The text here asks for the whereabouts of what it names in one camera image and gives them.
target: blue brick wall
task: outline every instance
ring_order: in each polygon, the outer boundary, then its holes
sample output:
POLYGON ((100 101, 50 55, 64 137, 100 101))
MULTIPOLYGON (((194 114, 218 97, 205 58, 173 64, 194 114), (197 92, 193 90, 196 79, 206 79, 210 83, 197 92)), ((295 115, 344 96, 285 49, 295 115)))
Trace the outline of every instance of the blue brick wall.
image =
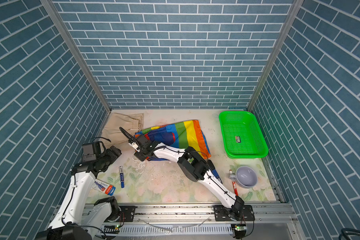
POLYGON ((305 0, 256 102, 305 236, 360 230, 360 1, 305 0))
POLYGON ((47 227, 104 116, 39 0, 0 0, 0 240, 47 227))
POLYGON ((293 0, 54 1, 112 108, 245 108, 293 0))

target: yellow stripe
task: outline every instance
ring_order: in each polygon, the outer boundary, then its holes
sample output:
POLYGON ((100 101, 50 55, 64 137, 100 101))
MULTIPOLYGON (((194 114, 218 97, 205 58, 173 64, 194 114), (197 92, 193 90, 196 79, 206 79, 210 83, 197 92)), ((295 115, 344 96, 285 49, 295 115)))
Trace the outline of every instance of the yellow stripe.
POLYGON ((193 121, 185 121, 184 126, 187 130, 188 145, 193 147, 196 151, 200 151, 199 143, 196 138, 195 127, 193 126, 193 121))

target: floral tablecloth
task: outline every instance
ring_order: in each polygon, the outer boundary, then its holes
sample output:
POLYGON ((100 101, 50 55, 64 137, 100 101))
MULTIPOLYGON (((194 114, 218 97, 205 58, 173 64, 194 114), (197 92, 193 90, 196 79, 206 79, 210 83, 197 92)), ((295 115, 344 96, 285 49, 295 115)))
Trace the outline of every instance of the floral tablecloth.
MULTIPOLYGON (((146 111, 144 113, 145 121, 150 119, 151 122, 144 122, 144 127, 162 124, 162 122, 155 122, 152 119, 152 116, 156 114, 150 113, 154 110, 146 111)), ((235 172, 239 166, 249 166, 256 172, 258 183, 251 189, 237 186, 239 196, 244 201, 275 201, 261 159, 230 159, 226 155, 221 137, 218 111, 176 110, 176 114, 169 113, 168 115, 183 116, 183 119, 168 117, 168 119, 163 120, 163 115, 160 115, 160 121, 172 123, 187 119, 198 119, 210 148, 211 160, 225 187, 233 192, 232 182, 228 178, 230 169, 235 172)), ((114 196, 119 203, 218 202, 218 199, 206 187, 189 180, 176 163, 171 161, 141 162, 134 159, 134 150, 126 142, 116 147, 121 149, 122 155, 114 164, 109 166, 105 173, 99 174, 97 178, 116 187, 114 196), (124 188, 120 187, 119 166, 124 168, 124 188)), ((104 197, 106 197, 105 194, 91 189, 86 202, 94 203, 104 197)))

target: folded cloth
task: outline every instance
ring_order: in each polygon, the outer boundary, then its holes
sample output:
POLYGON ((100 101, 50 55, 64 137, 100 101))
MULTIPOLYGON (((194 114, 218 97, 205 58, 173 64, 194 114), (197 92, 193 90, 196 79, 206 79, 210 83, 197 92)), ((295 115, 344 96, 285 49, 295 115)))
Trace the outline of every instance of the folded cloth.
POLYGON ((174 124, 150 127, 135 133, 135 137, 144 135, 148 140, 159 141, 165 145, 176 148, 193 147, 196 151, 211 157, 205 136, 200 128, 199 121, 189 120, 174 124))
POLYGON ((122 142, 127 142, 128 139, 121 133, 119 127, 122 127, 130 134, 133 134, 143 128, 143 122, 144 115, 142 113, 132 115, 111 113, 101 132, 101 136, 110 139, 111 142, 106 140, 102 140, 102 142, 106 148, 115 144, 118 145, 122 142))

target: beige cloth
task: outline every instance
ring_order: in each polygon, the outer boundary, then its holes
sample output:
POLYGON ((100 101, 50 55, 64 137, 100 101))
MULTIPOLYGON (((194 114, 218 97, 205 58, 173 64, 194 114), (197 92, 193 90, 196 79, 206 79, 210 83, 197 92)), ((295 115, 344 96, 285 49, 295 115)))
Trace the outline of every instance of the beige cloth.
POLYGON ((111 113, 104 126, 101 136, 108 138, 111 142, 103 141, 106 148, 112 145, 118 145, 128 139, 120 132, 119 127, 124 128, 131 135, 140 132, 143 129, 144 114, 123 115, 120 113, 111 113))

